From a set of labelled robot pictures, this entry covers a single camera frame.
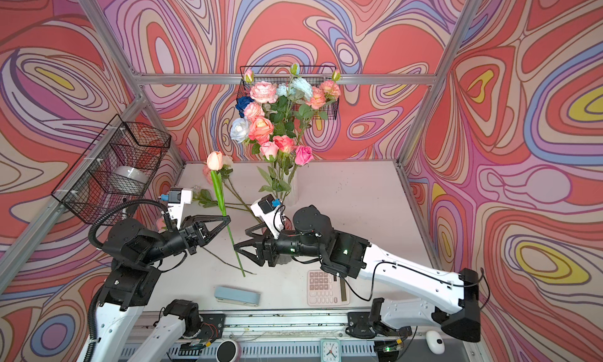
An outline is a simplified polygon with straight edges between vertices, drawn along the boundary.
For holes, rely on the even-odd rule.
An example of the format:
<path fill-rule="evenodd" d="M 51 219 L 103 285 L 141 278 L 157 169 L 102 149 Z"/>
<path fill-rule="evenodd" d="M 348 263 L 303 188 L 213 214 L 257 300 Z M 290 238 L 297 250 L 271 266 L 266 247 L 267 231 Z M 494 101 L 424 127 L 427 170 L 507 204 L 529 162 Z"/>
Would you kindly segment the pink peach flower stem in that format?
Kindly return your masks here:
<path fill-rule="evenodd" d="M 317 87 L 312 88 L 312 97 L 306 102 L 313 111 L 313 117 L 319 120 L 337 120 L 339 115 L 339 98 L 342 95 L 339 80 L 341 73 L 338 69 L 331 73 Z"/>

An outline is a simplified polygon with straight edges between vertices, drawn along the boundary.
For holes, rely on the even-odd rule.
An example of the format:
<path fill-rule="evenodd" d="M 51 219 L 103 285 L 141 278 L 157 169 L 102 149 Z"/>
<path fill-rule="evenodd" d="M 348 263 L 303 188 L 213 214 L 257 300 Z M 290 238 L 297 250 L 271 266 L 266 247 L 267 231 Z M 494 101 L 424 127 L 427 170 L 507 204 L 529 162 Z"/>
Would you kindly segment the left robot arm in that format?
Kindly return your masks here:
<path fill-rule="evenodd" d="M 137 219 L 126 218 L 113 225 L 106 241 L 97 231 L 114 215 L 134 205 L 160 209 L 166 230 L 152 231 Z M 175 225 L 166 205 L 156 200 L 136 199 L 115 206 L 93 222 L 88 240 L 112 258 L 111 272 L 94 294 L 87 310 L 89 338 L 80 361 L 117 361 L 134 324 L 164 273 L 161 261 L 171 256 L 187 258 L 209 244 L 231 222 L 227 215 L 188 216 Z"/>

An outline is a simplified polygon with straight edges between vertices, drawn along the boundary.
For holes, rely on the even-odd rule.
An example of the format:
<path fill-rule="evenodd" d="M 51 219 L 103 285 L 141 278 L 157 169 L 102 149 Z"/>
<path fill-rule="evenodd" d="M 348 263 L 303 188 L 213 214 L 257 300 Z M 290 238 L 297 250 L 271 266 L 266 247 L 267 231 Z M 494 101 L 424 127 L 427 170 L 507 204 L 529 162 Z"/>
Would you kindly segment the coral pink rose stem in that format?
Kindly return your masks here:
<path fill-rule="evenodd" d="M 257 117 L 251 123 L 248 137 L 251 141 L 255 141 L 262 145 L 270 140 L 270 135 L 274 131 L 274 126 L 270 120 L 265 117 Z"/>

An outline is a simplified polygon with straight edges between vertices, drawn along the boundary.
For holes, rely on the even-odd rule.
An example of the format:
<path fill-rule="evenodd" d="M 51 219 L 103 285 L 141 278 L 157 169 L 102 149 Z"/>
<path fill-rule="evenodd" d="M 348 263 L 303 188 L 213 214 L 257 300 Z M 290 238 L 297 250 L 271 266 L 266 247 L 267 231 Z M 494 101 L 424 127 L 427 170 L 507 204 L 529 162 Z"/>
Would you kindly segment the large pink peony stem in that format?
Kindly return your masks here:
<path fill-rule="evenodd" d="M 253 121 L 260 116 L 264 105 L 271 105 L 278 101 L 278 86 L 267 81 L 256 81 L 252 69 L 247 69 L 243 73 L 243 81 L 249 86 L 249 90 L 242 116 Z"/>

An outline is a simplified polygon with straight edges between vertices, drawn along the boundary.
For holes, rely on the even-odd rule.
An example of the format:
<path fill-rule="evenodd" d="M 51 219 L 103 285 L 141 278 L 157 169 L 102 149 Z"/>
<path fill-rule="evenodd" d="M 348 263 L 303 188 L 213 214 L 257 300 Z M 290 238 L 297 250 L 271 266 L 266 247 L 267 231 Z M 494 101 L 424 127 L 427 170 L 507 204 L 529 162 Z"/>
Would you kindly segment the pink artificial rose stem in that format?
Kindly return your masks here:
<path fill-rule="evenodd" d="M 295 150 L 295 141 L 287 135 L 274 136 L 273 142 L 276 144 L 279 151 L 284 154 L 292 153 Z"/>

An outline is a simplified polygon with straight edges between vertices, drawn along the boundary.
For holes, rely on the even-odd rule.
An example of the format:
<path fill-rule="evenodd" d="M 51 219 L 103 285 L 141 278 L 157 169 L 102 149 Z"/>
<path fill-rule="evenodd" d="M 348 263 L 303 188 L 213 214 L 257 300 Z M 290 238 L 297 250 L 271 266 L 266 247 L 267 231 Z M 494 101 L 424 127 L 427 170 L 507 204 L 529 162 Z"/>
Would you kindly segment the blue artificial rose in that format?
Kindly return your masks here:
<path fill-rule="evenodd" d="M 254 103 L 254 99 L 249 96 L 243 96 L 236 100 L 235 108 L 238 114 L 240 115 L 240 118 L 245 117 L 244 111 L 249 106 L 249 104 L 252 103 Z"/>

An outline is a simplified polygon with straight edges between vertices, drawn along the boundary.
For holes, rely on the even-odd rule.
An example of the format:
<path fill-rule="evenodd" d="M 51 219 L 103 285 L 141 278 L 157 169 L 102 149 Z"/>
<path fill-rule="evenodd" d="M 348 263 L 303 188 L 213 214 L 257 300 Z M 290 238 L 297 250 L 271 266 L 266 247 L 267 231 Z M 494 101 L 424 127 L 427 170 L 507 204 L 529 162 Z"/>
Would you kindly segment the peach tulip stem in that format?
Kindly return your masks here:
<path fill-rule="evenodd" d="M 212 185 L 216 196 L 218 209 L 222 216 L 227 216 L 227 207 L 225 201 L 225 183 L 233 172 L 232 159 L 219 151 L 213 151 L 209 154 L 204 167 L 204 176 Z"/>

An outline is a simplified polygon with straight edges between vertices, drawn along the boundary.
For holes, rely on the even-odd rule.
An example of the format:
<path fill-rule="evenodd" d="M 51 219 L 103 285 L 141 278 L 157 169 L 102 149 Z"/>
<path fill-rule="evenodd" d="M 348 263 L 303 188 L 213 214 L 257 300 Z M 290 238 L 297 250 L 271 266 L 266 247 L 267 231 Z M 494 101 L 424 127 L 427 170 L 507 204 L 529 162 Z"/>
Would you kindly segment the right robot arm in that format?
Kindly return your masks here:
<path fill-rule="evenodd" d="M 439 326 L 446 335 L 468 343 L 481 340 L 480 285 L 484 272 L 462 269 L 444 272 L 393 255 L 360 236 L 336 230 L 331 219 L 310 205 L 294 214 L 292 230 L 281 222 L 281 209 L 262 212 L 263 222 L 245 231 L 248 240 L 237 253 L 258 266 L 276 266 L 288 256 L 299 263 L 319 263 L 320 269 L 343 281 L 381 282 L 419 298 L 418 302 L 366 299 L 369 321 L 378 332 L 389 332 L 417 321 Z"/>

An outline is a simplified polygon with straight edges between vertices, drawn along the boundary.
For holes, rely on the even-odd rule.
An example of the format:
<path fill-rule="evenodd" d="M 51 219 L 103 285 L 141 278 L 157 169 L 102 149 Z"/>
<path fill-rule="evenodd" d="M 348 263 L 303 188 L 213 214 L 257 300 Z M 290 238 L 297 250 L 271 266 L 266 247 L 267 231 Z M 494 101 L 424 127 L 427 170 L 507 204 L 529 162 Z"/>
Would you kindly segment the light pink rose stem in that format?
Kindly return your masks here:
<path fill-rule="evenodd" d="M 284 203 L 292 191 L 291 155 L 281 151 L 275 142 L 265 142 L 260 145 L 260 155 L 268 166 L 258 169 L 265 181 L 259 192 L 270 192 L 275 199 Z"/>

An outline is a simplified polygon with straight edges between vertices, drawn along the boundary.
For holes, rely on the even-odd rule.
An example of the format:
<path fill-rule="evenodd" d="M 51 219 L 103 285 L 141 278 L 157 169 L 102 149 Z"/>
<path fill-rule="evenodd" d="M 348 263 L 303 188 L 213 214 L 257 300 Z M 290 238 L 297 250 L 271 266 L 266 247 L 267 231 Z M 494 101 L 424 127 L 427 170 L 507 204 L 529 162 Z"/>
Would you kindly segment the light blue flower stem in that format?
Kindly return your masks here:
<path fill-rule="evenodd" d="M 279 98 L 273 118 L 276 136 L 300 140 L 311 126 L 313 111 L 306 102 L 312 97 L 312 85 L 301 77 L 301 70 L 300 64 L 293 64 L 288 81 L 277 84 Z"/>

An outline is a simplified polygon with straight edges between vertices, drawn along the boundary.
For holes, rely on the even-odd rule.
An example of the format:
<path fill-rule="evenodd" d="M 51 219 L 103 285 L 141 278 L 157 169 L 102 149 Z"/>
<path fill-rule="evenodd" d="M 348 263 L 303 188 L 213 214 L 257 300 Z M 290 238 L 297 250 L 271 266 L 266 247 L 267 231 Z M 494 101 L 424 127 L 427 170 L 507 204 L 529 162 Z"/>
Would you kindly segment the white artificial rose stem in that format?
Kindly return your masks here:
<path fill-rule="evenodd" d="M 238 118 L 232 122 L 230 137 L 234 142 L 243 144 L 249 140 L 250 125 L 246 118 Z"/>

